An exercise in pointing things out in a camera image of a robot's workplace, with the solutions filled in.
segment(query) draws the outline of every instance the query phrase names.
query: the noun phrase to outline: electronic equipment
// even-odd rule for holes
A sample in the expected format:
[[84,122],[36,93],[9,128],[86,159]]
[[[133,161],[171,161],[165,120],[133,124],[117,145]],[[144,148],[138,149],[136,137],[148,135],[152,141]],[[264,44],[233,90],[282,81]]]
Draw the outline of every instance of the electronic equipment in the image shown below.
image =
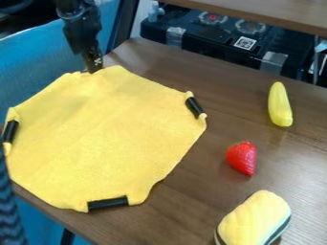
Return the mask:
[[[281,76],[307,80],[314,54],[310,34],[172,5],[163,10],[163,15],[142,21],[142,37],[254,69],[272,67],[268,70]],[[272,54],[277,58],[270,59]]]

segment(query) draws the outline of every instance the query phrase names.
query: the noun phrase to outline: table surface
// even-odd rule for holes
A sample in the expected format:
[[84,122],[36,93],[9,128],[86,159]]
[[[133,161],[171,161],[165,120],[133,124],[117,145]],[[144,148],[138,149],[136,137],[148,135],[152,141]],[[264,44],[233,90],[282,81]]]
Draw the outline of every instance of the table surface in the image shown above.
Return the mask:
[[326,0],[160,0],[327,37]]
[[[281,244],[326,244],[327,90],[166,47],[131,39],[105,59],[140,76],[194,92],[208,129],[141,205],[80,213],[49,206],[13,184],[15,193],[72,232],[97,244],[213,244],[217,222],[260,189],[274,191],[293,210]],[[294,125],[267,115],[267,97],[279,79],[288,90]],[[229,145],[257,148],[254,176],[224,161]]]

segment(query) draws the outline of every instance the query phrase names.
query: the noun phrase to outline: red strawberry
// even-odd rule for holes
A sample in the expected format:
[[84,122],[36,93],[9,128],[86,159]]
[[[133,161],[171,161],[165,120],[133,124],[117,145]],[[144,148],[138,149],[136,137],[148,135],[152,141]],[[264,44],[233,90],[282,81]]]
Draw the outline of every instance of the red strawberry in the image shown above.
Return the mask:
[[233,145],[226,151],[226,161],[236,170],[253,176],[255,169],[255,146],[250,142]]

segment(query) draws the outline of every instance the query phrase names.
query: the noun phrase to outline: yellow banana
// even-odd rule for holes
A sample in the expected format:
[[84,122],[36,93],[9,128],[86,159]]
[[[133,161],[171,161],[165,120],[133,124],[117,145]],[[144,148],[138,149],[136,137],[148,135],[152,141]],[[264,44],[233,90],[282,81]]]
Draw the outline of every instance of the yellow banana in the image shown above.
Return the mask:
[[291,126],[293,113],[286,89],[280,81],[272,85],[268,97],[268,111],[271,120],[278,126]]

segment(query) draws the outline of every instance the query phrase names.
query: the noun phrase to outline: yellow fabric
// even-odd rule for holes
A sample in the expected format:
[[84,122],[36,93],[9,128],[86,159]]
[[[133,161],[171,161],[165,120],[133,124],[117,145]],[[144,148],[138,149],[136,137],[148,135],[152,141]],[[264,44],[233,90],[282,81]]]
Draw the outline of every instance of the yellow fabric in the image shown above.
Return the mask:
[[140,204],[207,127],[189,96],[120,66],[65,74],[10,108],[6,122],[19,122],[6,150],[11,179],[62,209],[124,195]]
[[230,212],[217,232],[228,245],[262,245],[290,215],[281,197],[260,190]]

